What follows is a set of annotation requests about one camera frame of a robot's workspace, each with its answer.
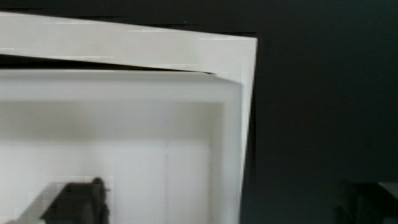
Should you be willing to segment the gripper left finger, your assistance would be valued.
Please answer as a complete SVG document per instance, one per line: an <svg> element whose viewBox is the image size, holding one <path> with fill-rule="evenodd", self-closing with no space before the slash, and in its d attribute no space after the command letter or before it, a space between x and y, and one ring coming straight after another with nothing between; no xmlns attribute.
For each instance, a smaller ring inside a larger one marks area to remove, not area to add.
<svg viewBox="0 0 398 224"><path fill-rule="evenodd" d="M111 224L109 216L104 179L68 183L41 215L45 224Z"/></svg>

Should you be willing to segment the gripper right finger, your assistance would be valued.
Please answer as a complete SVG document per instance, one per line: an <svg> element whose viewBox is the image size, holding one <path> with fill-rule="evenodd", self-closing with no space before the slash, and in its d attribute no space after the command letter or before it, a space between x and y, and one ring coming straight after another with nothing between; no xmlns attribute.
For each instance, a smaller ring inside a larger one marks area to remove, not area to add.
<svg viewBox="0 0 398 224"><path fill-rule="evenodd" d="M336 224L398 224L398 182L342 186Z"/></svg>

